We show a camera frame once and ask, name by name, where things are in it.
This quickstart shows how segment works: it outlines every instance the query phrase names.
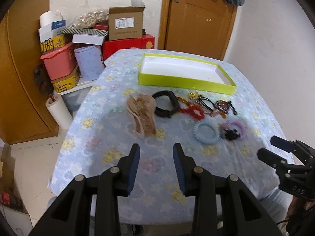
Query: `pink plastic bin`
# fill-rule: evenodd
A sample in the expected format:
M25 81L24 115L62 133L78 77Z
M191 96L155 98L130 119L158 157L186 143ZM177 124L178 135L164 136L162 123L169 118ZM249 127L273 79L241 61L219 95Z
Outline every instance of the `pink plastic bin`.
M71 74L77 64L72 42L58 50L42 55L40 59L44 61L51 80L56 80Z

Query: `brown wardrobe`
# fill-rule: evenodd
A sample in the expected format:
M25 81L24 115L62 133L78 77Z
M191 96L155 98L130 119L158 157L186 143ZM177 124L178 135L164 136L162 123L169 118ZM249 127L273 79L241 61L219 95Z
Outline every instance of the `brown wardrobe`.
M0 23L0 138L9 144L58 134L34 81L42 63L37 30L49 0L15 0Z

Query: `metal screw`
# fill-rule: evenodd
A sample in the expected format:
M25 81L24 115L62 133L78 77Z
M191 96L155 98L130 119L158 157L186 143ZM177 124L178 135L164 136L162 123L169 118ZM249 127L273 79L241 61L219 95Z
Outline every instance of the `metal screw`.
M203 169L202 167L195 167L195 168L194 168L194 171L195 171L196 173L202 173L202 172L204 171L204 169Z
M238 181L238 176L237 175L230 175L230 180L233 182Z
M75 181L80 182L84 179L84 176L83 175L77 175L74 179L75 179Z
M111 167L110 171L111 173L117 173L120 171L120 169L118 167Z

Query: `blue tablecloth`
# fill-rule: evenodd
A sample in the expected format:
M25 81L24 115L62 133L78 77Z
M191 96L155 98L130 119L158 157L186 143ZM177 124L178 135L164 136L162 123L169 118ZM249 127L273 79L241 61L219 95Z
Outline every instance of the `blue tablecloth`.
M228 96L199 92L213 101L232 100L237 117L247 127L247 137L232 142L221 139L215 145L204 145L192 135L195 120L187 114L176 114L171 119L156 117L156 135L137 138L126 113L126 99L130 94L152 95L160 90L171 90L177 96L188 97L190 91L139 86L137 75L144 53L180 55L220 64L236 83L235 93ZM119 197L120 221L180 223L192 220L194 198L184 197L179 190L172 157L174 143L181 143L185 154L212 174L238 175L258 199L273 191L278 178L274 169L257 159L257 150L266 147L294 163L291 154L270 145L270 137L284 137L283 132L265 101L234 65L192 54L144 49L120 50L105 63L107 67L78 110L60 150L48 186L55 194L58 195L77 174L95 176L116 165L119 158L129 153L132 144L138 143L141 148L138 173L131 195ZM165 107L167 100L160 98L157 104ZM220 116L213 120L216 123L224 121Z

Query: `purple coil hair tie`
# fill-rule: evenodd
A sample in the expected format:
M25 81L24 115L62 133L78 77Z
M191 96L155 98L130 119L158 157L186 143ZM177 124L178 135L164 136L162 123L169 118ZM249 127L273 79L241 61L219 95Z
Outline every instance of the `purple coil hair tie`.
M240 134L240 137L238 138L239 140L242 140L246 137L246 128L239 120L227 120L226 124L229 130L233 129L233 125L239 128L239 130L241 131L237 131L237 133Z

